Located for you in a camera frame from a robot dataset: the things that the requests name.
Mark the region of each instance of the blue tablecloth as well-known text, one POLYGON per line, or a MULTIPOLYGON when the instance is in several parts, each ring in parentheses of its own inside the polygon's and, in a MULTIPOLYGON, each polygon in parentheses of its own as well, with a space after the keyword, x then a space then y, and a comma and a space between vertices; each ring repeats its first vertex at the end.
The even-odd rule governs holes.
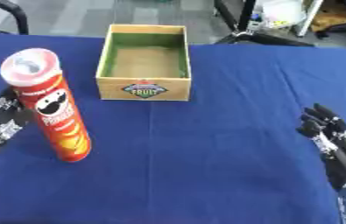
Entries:
POLYGON ((0 223, 338 222, 318 150, 294 129, 314 102, 346 119, 346 49, 191 46, 190 102, 101 101, 102 43, 0 34, 0 64, 59 55, 94 144, 68 164, 35 124, 19 133, 0 150, 0 223))

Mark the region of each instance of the red chip can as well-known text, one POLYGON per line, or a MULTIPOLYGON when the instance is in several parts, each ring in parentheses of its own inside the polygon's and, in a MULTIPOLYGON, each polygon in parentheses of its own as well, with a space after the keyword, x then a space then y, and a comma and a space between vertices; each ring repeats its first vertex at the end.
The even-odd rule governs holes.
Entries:
POLYGON ((0 72, 34 112, 59 158, 76 162, 89 154, 91 141, 54 52, 41 48, 16 52, 3 62, 0 72))

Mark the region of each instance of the wooden box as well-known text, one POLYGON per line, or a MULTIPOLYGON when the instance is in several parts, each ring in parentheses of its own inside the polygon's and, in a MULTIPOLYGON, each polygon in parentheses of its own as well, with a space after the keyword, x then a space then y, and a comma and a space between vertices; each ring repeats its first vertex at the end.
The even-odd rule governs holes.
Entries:
POLYGON ((188 101, 185 26, 112 24, 96 73, 104 100, 188 101))

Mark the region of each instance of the gray floor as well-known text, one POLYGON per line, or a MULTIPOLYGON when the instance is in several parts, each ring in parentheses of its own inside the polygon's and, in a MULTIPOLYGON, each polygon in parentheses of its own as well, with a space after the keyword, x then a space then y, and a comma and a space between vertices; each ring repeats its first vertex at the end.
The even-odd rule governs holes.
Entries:
MULTIPOLYGON (((225 0, 237 17, 240 0, 225 0)), ((16 0, 29 18, 32 34, 103 37, 112 23, 185 25, 192 44, 209 44, 229 33, 213 16, 213 0, 16 0)), ((12 17, 0 30, 15 32, 12 17)), ((320 41, 309 33, 304 41, 318 46, 346 46, 346 33, 320 41)))

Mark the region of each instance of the box label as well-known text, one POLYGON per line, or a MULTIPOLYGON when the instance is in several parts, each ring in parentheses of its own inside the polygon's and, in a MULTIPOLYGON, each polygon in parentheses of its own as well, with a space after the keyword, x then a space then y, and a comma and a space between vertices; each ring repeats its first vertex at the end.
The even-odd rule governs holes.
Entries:
POLYGON ((148 80, 141 80, 138 82, 138 84, 131 84, 127 87, 124 87, 123 91, 132 95, 136 95, 143 99, 148 99, 155 95, 167 92, 167 89, 165 87, 152 84, 148 80))

